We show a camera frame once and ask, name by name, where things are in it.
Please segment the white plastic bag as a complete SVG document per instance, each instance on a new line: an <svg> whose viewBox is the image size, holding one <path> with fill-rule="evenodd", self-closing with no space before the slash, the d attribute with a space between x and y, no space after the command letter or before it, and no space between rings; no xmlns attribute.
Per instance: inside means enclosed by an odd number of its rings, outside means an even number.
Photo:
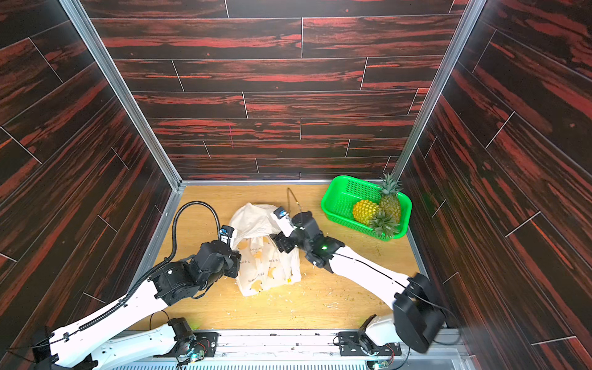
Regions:
<svg viewBox="0 0 592 370"><path fill-rule="evenodd" d="M302 280L299 252L282 253L272 240L280 232L271 219L275 209L247 203L230 220L234 228L231 248L241 255L236 282L245 297Z"/></svg>

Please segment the yellow pineapple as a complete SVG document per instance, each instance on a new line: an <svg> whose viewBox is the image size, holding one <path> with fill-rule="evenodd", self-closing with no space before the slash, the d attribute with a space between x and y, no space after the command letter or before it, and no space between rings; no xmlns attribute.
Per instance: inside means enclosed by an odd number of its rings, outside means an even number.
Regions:
<svg viewBox="0 0 592 370"><path fill-rule="evenodd" d="M356 222L371 228L378 237L393 237L399 232L399 224L385 214L377 203L370 200L357 202L352 214Z"/></svg>

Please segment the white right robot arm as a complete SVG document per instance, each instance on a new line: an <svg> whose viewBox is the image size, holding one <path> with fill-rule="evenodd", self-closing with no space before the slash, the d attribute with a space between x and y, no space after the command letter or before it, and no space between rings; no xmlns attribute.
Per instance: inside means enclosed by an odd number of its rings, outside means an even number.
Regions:
<svg viewBox="0 0 592 370"><path fill-rule="evenodd" d="M312 265L347 278L391 308L391 315L372 315L358 330L358 346L365 353L373 356L383 346L400 342L415 352L428 352L446 320L428 277L390 271L362 257L340 240L325 236L310 211L290 217L279 207L271 220L280 229L273 237L279 251L304 251Z"/></svg>

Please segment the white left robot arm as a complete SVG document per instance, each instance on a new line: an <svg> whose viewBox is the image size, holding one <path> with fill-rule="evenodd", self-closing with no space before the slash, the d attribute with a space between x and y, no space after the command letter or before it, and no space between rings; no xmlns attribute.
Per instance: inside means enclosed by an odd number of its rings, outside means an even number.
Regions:
<svg viewBox="0 0 592 370"><path fill-rule="evenodd" d="M125 296L36 339L35 368L113 369L150 356L191 357L197 340L185 319L135 335L121 332L185 298L202 298L223 276L237 277L240 264L239 251L214 240L193 256L157 266Z"/></svg>

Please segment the upright pineapple in basket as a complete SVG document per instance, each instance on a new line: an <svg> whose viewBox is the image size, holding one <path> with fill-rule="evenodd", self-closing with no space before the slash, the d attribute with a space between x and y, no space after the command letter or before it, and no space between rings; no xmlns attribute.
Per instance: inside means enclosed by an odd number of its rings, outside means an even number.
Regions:
<svg viewBox="0 0 592 370"><path fill-rule="evenodd" d="M381 200L379 202L380 208L382 208L388 216L390 216L394 222L399 223L401 220L402 206L399 201L399 192L402 189L402 185L399 180L392 174L383 174L381 187Z"/></svg>

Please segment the green plastic basket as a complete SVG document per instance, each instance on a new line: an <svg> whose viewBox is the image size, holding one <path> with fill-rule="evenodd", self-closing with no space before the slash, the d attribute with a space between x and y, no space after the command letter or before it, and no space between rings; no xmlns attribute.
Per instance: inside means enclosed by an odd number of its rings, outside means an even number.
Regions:
<svg viewBox="0 0 592 370"><path fill-rule="evenodd" d="M330 221L389 241L406 235L413 204L388 174L380 186L342 175L331 182L321 208Z"/></svg>

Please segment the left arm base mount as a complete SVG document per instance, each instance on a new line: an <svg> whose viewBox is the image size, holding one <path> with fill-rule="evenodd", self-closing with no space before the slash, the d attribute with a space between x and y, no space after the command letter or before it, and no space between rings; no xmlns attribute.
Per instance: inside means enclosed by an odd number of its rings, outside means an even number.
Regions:
<svg viewBox="0 0 592 370"><path fill-rule="evenodd" d="M177 360L177 368L214 357L220 334L213 331L194 331L185 318L169 320L174 330L174 347L168 352Z"/></svg>

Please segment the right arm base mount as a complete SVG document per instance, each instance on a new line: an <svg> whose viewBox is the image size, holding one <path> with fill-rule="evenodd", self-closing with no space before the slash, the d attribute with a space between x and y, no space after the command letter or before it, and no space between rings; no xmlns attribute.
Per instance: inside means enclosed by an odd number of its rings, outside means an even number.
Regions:
<svg viewBox="0 0 592 370"><path fill-rule="evenodd" d="M371 315L357 331L340 331L333 339L334 346L339 348L340 356L366 356L368 369L394 369L395 358L402 355L398 343L388 343L378 346L366 334L366 329L377 319L376 314Z"/></svg>

